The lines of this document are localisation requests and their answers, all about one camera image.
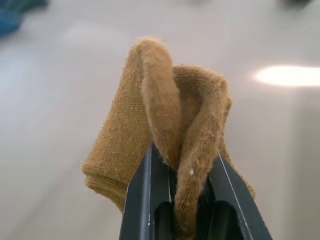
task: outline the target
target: floor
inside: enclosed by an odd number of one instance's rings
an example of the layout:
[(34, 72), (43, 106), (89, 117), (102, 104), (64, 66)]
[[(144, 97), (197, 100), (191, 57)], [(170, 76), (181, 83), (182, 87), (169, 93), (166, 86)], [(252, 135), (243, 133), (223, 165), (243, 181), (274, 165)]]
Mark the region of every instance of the floor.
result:
[(128, 50), (163, 41), (176, 64), (225, 75), (226, 142), (275, 240), (316, 239), (320, 88), (259, 82), (275, 65), (319, 67), (320, 1), (52, 0), (0, 39), (0, 239), (116, 240), (121, 215), (81, 164)]

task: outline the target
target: blue object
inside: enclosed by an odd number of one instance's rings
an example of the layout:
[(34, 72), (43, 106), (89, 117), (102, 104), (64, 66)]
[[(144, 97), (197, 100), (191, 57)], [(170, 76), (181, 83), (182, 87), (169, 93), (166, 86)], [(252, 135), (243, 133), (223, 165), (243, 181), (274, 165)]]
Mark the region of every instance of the blue object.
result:
[(24, 18), (20, 13), (0, 9), (0, 37), (16, 32), (23, 21)]

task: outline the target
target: knit fabric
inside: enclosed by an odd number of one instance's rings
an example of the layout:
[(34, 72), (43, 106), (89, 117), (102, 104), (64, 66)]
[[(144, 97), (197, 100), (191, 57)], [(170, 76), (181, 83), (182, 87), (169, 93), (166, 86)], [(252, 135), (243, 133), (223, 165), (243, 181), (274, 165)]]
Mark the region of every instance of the knit fabric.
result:
[(234, 168), (224, 143), (231, 104), (221, 75), (173, 66), (159, 41), (140, 39), (129, 52), (110, 111), (83, 163), (85, 184), (123, 212), (128, 183), (153, 141), (177, 171), (178, 238), (193, 239), (198, 198), (218, 152)]

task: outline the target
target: brown sock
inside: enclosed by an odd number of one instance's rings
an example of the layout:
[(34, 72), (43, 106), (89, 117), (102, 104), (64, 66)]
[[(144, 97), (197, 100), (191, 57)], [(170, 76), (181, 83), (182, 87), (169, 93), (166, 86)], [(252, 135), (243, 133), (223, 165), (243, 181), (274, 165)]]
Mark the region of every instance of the brown sock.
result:
[(180, 239), (192, 239), (198, 198), (218, 150), (234, 168), (223, 139), (230, 107), (222, 76), (201, 67), (172, 66), (159, 41), (139, 40), (83, 163), (85, 184), (123, 212), (128, 183), (153, 140), (177, 171), (177, 233)]

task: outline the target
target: white floor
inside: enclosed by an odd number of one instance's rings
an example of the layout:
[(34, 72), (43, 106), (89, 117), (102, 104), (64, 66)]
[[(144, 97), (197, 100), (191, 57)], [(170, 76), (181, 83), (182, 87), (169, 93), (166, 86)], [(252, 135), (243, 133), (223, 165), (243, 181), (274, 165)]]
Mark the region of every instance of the white floor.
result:
[(52, 2), (0, 39), (1, 240), (118, 239), (121, 215), (85, 187), (81, 164), (143, 36), (162, 40), (176, 64), (228, 78), (226, 141), (273, 238), (318, 238), (320, 88), (255, 73), (319, 66), (319, 1), (303, 11), (256, 0)]

